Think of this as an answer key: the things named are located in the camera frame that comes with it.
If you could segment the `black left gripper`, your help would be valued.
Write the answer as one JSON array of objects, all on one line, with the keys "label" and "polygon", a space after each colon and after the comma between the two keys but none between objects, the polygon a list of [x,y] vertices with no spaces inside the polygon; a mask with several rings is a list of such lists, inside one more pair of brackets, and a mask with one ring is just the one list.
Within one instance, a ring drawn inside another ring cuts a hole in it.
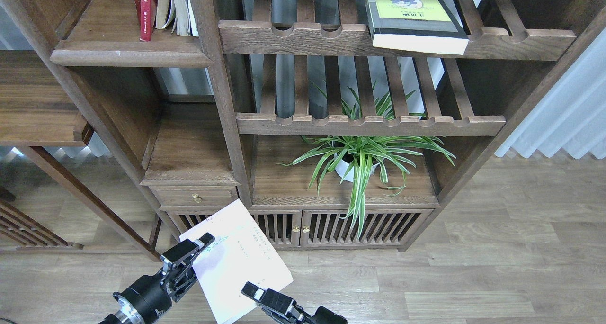
[{"label": "black left gripper", "polygon": [[197,282],[192,261],[215,237],[206,233],[195,240],[185,239],[161,255],[163,268],[154,276],[143,275],[113,298],[121,308],[101,324],[154,324],[179,302]]}]

